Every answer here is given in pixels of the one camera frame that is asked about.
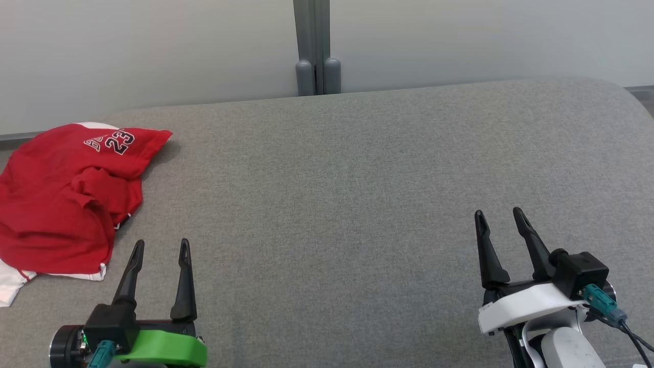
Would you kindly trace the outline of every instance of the teal connector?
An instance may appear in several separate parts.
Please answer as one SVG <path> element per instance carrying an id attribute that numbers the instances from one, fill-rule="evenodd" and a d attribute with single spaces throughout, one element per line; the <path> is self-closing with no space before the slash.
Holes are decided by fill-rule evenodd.
<path id="1" fill-rule="evenodd" d="M 95 349 L 87 368 L 107 368 L 116 355 L 116 347 L 109 340 L 102 340 Z"/>
<path id="2" fill-rule="evenodd" d="M 619 327 L 621 321 L 627 319 L 627 313 L 617 307 L 615 300 L 611 299 L 602 289 L 595 284 L 586 285 L 583 288 L 582 297 L 591 305 L 606 316 L 614 327 Z"/>

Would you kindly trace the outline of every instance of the gray tabletop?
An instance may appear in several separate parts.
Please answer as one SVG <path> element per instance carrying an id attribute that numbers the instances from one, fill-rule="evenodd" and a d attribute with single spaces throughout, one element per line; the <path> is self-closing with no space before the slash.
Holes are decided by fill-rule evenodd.
<path id="1" fill-rule="evenodd" d="M 111 300 L 140 238 L 137 315 L 166 318 L 182 237 L 211 367 L 510 367 L 504 338 L 477 326 L 473 213 L 525 280 L 514 206 L 550 250 L 605 262 L 632 328 L 654 341 L 654 124 L 613 84 L 506 81 L 99 121 L 174 134 L 143 175 L 105 281 L 40 276 L 0 308 L 2 367 L 46 367 L 54 331 Z M 608 367 L 638 361 L 620 332 L 583 329 Z"/>

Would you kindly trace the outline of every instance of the white panel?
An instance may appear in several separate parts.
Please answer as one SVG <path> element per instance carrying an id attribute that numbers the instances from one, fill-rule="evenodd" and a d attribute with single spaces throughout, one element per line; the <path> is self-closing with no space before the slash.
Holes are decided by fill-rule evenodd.
<path id="1" fill-rule="evenodd" d="M 0 134 L 295 96 L 291 0 L 0 0 Z"/>
<path id="2" fill-rule="evenodd" d="M 542 75 L 654 84 L 652 0 L 332 0 L 342 91 Z"/>

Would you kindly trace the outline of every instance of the red jersey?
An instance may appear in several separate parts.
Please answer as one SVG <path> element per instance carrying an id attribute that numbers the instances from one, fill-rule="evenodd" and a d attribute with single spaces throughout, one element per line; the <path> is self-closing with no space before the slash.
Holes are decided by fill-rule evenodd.
<path id="1" fill-rule="evenodd" d="M 0 175 L 0 259 L 37 273 L 98 273 L 115 227 L 141 204 L 141 173 L 171 134 L 80 123 L 21 145 Z"/>

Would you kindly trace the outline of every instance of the black cable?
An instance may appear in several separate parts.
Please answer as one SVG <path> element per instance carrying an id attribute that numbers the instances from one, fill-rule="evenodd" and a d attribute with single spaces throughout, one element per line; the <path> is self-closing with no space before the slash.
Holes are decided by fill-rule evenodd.
<path id="1" fill-rule="evenodd" d="M 602 322 L 603 324 L 605 324 L 605 325 L 607 325 L 607 326 L 609 326 L 609 327 L 612 327 L 612 328 L 618 329 L 618 330 L 622 331 L 622 333 L 628 335 L 628 333 L 627 333 L 627 331 L 625 330 L 624 327 L 622 327 L 622 326 L 615 327 L 615 326 L 613 326 L 613 325 L 611 324 L 611 322 L 609 322 L 606 318 L 600 317 L 600 316 L 598 316 L 598 315 L 596 315 L 596 314 L 591 314 L 591 313 L 589 313 L 589 314 L 592 315 L 593 317 L 595 317 L 598 321 Z M 645 346 L 649 351 L 654 352 L 654 346 L 650 345 L 647 341 L 643 340 L 643 338 L 641 338 L 640 336 L 636 335 L 635 333 L 634 333 L 634 337 L 636 337 L 636 340 L 638 340 L 638 342 L 640 342 L 641 344 L 643 344 L 643 346 Z"/>
<path id="2" fill-rule="evenodd" d="M 625 329 L 626 334 L 629 336 L 629 338 L 634 343 L 634 345 L 636 345 L 636 349 L 638 349 L 638 353 L 640 353 L 640 356 L 643 357 L 643 360 L 645 361 L 645 365 L 647 366 L 647 368 L 652 368 L 652 363 L 649 362 L 649 359 L 647 358 L 647 355 L 645 355 L 645 351 L 643 350 L 643 347 L 640 346 L 640 344 L 638 343 L 638 339 L 636 339 L 634 333 L 631 332 L 629 326 L 627 326 L 627 323 L 624 320 L 621 320 L 620 326 Z"/>

